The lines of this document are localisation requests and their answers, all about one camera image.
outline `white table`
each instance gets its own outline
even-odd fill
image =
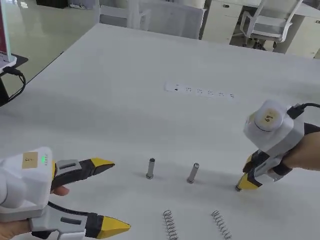
[[[167,209],[184,240],[221,240],[215,209],[233,239],[317,239],[320,173],[294,170],[253,192],[234,187],[256,150],[242,132],[247,115],[266,99],[317,101],[319,75],[316,60],[98,24],[0,109],[1,156],[49,146],[55,160],[115,161],[71,184],[68,196],[52,196],[132,225],[113,240],[165,240]],[[235,99],[167,92],[166,82]],[[319,116],[305,113],[314,124]],[[152,180],[149,158],[156,159]],[[194,162],[196,183],[188,184]]]
[[[202,39],[229,44],[243,6],[257,8],[260,2],[213,0]],[[275,52],[313,58],[320,48],[320,10],[302,3],[292,22],[285,42],[279,43]]]

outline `chair backrest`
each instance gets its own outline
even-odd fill
[[[303,0],[262,0],[255,16],[284,19],[291,21]]]
[[[147,12],[150,32],[198,39],[203,10],[167,1],[139,2],[139,12]]]

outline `metal spring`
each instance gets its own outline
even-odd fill
[[[232,238],[232,234],[229,231],[229,229],[226,226],[226,223],[224,221],[224,218],[220,214],[218,210],[215,210],[211,216],[213,217],[213,220],[215,221],[215,224],[217,225],[218,229],[220,230],[221,235],[225,240],[229,240]]]
[[[164,224],[166,227],[166,232],[168,233],[169,240],[178,240],[178,233],[176,231],[176,225],[172,216],[172,212],[170,210],[166,210],[163,212]]]

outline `floor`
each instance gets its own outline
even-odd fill
[[[94,25],[92,10],[39,6],[36,0],[6,0],[11,52],[29,58],[19,69],[29,81]],[[10,94],[20,81],[2,77]]]

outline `drawer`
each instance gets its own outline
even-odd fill
[[[218,14],[228,17],[238,18],[242,10],[241,5],[230,4],[221,1],[212,1],[210,5],[209,14]]]
[[[320,49],[320,19],[305,17],[286,53],[313,58]]]
[[[221,44],[229,44],[234,34],[238,18],[226,15],[208,16],[202,40],[216,42]]]

